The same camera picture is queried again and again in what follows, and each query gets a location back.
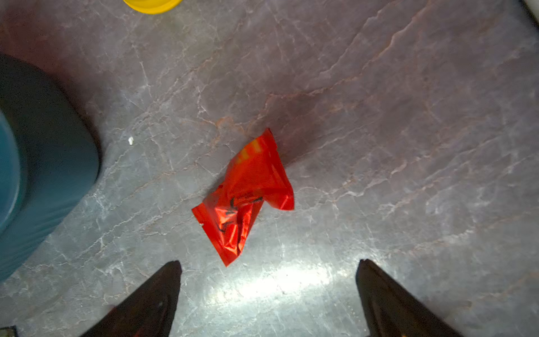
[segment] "gray marble surface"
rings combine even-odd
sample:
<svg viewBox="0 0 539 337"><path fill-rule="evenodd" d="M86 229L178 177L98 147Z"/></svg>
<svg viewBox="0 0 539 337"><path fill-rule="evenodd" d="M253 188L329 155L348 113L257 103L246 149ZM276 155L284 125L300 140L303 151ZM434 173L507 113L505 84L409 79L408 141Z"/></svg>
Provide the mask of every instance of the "gray marble surface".
<svg viewBox="0 0 539 337"><path fill-rule="evenodd" d="M366 336L370 258L465 336L537 335L539 30L521 6L3 1L0 50L58 80L102 169L0 285L0 326L76 336L178 259L173 337ZM296 210L265 205L225 268L191 208L266 127Z"/></svg>

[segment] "dark teal bin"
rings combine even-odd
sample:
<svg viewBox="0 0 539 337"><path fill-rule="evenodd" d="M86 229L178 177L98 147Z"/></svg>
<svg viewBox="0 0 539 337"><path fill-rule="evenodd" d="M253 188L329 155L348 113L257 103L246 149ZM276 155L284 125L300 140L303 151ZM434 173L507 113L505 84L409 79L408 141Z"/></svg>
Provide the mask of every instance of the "dark teal bin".
<svg viewBox="0 0 539 337"><path fill-rule="evenodd" d="M75 207L98 169L92 137L54 82L0 55L0 282Z"/></svg>

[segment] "crumpled plastic bag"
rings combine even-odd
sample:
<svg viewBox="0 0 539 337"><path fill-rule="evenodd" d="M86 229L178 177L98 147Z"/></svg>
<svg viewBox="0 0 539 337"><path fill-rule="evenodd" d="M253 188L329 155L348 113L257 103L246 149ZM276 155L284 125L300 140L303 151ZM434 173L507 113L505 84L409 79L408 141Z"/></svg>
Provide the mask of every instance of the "crumpled plastic bag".
<svg viewBox="0 0 539 337"><path fill-rule="evenodd" d="M264 201L294 209L294 191L270 129L230 161L223 184L192 210L225 266L241 254Z"/></svg>

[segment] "black object in corner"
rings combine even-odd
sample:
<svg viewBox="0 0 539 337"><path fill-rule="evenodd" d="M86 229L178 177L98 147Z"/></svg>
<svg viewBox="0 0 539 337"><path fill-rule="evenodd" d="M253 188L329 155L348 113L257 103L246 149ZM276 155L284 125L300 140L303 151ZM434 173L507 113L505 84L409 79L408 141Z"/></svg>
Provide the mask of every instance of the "black object in corner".
<svg viewBox="0 0 539 337"><path fill-rule="evenodd" d="M178 303L182 267L162 266L81 337L166 337Z"/></svg>
<svg viewBox="0 0 539 337"><path fill-rule="evenodd" d="M370 260L361 260L357 289L371 337L461 337Z"/></svg>

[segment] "yellow lid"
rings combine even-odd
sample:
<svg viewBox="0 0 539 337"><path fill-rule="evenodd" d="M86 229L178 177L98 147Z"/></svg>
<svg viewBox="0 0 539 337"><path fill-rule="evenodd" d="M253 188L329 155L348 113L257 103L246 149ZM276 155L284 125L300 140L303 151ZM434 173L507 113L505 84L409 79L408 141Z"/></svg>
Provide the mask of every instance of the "yellow lid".
<svg viewBox="0 0 539 337"><path fill-rule="evenodd" d="M123 0L129 7L145 14L160 14L176 7L182 0Z"/></svg>

